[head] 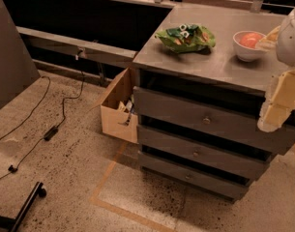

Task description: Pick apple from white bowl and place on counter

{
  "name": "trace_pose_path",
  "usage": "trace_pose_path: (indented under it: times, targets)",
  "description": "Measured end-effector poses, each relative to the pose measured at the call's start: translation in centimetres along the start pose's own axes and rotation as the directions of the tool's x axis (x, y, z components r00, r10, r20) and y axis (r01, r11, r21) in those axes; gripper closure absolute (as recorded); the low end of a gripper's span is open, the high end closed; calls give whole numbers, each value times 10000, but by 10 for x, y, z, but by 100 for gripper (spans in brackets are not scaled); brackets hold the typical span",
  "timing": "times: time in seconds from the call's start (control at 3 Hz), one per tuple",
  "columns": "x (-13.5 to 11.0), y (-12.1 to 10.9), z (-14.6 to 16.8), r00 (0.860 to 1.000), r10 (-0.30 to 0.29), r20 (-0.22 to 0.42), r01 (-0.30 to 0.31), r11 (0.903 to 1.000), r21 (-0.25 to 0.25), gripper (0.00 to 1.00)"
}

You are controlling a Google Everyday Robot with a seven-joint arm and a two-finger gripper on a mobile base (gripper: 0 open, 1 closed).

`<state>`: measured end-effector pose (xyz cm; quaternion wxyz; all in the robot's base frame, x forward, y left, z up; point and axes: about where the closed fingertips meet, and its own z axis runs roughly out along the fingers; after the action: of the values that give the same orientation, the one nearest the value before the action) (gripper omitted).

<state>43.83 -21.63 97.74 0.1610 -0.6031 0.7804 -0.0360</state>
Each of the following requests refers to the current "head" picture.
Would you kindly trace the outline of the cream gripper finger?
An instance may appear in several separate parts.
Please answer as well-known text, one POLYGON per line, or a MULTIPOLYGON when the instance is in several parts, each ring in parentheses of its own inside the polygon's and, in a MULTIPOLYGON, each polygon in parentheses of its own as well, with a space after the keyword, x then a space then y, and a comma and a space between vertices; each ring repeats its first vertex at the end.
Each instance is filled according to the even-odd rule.
POLYGON ((277 26, 272 31, 270 31, 266 36, 260 39, 256 43, 255 48, 257 50, 262 50, 262 51, 274 50, 276 48, 277 40, 279 37, 279 31, 280 31, 280 27, 277 26))
POLYGON ((274 76, 265 93, 257 126, 261 131, 280 129, 295 110, 295 68, 274 76))

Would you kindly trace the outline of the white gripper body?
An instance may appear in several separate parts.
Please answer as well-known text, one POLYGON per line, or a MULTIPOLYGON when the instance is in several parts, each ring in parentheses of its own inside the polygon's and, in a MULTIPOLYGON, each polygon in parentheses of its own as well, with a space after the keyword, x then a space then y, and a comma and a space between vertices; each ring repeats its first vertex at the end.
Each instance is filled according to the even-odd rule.
POLYGON ((295 67, 295 8, 280 25, 276 53, 279 61, 295 67))

